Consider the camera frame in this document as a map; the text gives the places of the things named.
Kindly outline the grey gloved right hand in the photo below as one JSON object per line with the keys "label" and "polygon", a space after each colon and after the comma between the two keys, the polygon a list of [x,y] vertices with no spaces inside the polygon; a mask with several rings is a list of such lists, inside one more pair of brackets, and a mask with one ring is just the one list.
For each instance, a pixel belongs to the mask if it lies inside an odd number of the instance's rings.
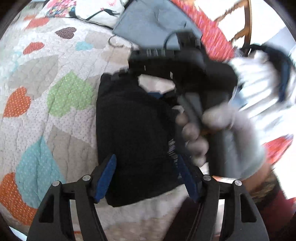
{"label": "grey gloved right hand", "polygon": [[[192,162],[202,167],[209,151],[209,141],[202,137],[201,129],[189,121],[185,111],[177,115],[176,123],[181,126]],[[253,122],[227,102],[206,110],[202,115],[202,123],[213,131],[230,130],[234,134],[240,179],[253,176],[266,162],[266,151],[259,142]]]}

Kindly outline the right forearm red sleeve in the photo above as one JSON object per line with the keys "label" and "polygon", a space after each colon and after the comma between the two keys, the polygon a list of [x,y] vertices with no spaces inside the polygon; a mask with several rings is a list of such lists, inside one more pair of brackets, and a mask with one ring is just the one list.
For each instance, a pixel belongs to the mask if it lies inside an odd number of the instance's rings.
{"label": "right forearm red sleeve", "polygon": [[242,180],[263,219],[270,240],[295,240],[295,209],[286,199],[277,176],[266,162]]}

